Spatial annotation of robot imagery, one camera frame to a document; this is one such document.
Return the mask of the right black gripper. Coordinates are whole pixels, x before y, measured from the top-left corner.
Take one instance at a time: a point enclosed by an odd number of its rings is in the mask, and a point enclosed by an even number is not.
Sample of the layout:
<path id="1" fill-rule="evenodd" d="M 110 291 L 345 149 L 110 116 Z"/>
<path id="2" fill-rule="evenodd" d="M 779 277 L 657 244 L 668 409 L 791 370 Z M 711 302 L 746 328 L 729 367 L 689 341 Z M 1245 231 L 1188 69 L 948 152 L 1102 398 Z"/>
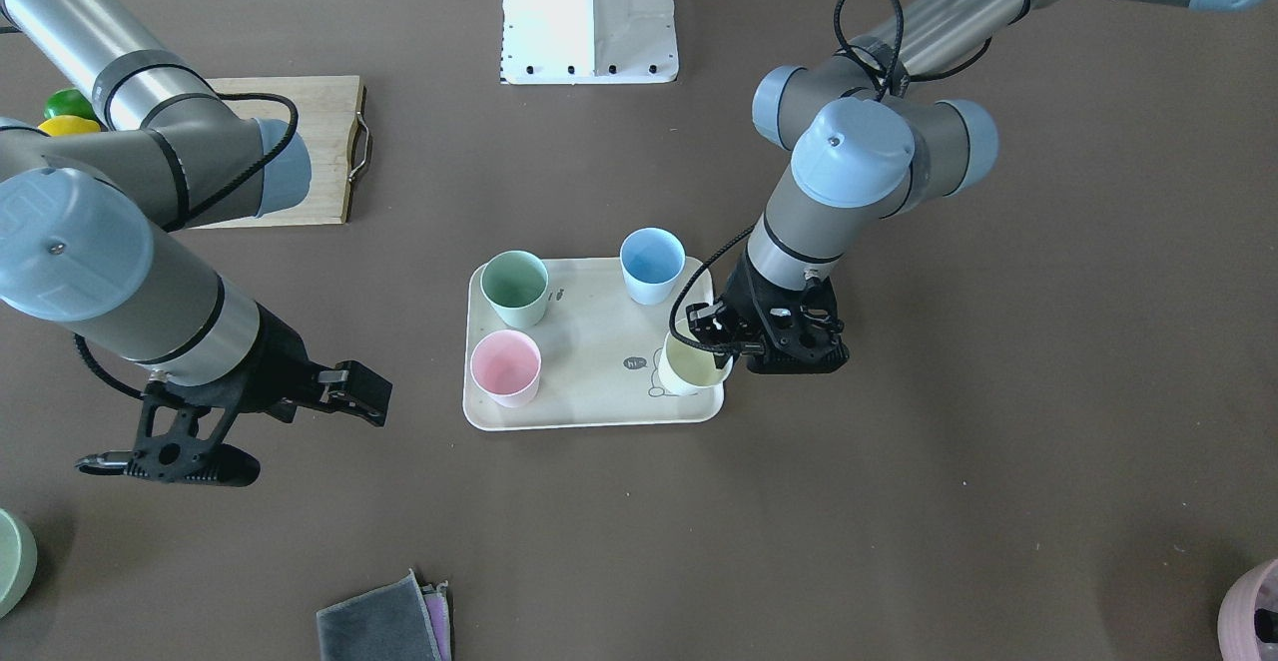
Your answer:
<path id="1" fill-rule="evenodd" d="M 259 334 L 250 352 L 224 377 L 201 386 L 170 384 L 170 395 L 187 407 L 220 409 L 227 418 L 263 412 L 294 421 L 296 407 L 359 416 L 383 427 L 394 386 L 360 361 L 325 368 L 311 361 L 296 330 L 259 307 Z"/>

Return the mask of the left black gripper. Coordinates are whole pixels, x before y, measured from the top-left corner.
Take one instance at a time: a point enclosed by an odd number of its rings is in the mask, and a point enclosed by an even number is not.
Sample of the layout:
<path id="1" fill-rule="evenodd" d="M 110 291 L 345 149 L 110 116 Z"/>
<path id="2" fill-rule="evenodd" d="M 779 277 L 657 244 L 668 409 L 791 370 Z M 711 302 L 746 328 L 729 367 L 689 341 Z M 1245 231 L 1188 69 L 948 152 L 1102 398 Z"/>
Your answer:
<path id="1" fill-rule="evenodd" d="M 712 306 L 686 307 L 691 338 L 714 355 L 748 362 L 795 362 L 790 329 L 800 300 L 797 290 L 777 286 L 758 274 L 748 253 L 737 260 L 727 286 Z"/>

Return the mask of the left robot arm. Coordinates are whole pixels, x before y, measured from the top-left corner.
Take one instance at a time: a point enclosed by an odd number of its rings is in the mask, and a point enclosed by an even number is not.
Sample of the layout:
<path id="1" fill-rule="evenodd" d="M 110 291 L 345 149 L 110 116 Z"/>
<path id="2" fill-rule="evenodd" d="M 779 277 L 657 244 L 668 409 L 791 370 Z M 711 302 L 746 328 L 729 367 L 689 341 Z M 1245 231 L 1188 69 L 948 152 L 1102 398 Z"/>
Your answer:
<path id="1" fill-rule="evenodd" d="M 782 66 L 751 102 L 755 129 L 790 164 L 753 228 L 725 290 L 711 303 L 677 299 L 668 329 L 763 375 L 829 373 L 849 361 L 831 274 L 875 220 L 950 197 L 990 173 L 996 124 L 965 100 L 915 104 L 910 84 L 964 72 L 990 38 L 1058 0 L 889 0 L 892 18 L 849 37 L 835 56 Z M 1243 12 L 1264 0 L 1128 0 L 1200 12 Z"/>

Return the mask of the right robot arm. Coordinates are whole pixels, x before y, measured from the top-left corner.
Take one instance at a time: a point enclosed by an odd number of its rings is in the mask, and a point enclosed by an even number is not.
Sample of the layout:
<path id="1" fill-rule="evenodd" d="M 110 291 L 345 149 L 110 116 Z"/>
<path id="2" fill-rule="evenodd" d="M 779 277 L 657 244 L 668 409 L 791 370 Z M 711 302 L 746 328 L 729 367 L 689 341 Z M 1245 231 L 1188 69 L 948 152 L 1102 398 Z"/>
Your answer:
<path id="1" fill-rule="evenodd" d="M 3 0 L 3 17 L 84 92 L 104 130 L 3 120 L 3 302 L 150 371 L 147 409 L 383 424 L 389 382 L 325 368 L 279 317 L 174 233 L 300 205 L 311 153 L 288 121 L 242 118 L 119 0 Z"/>

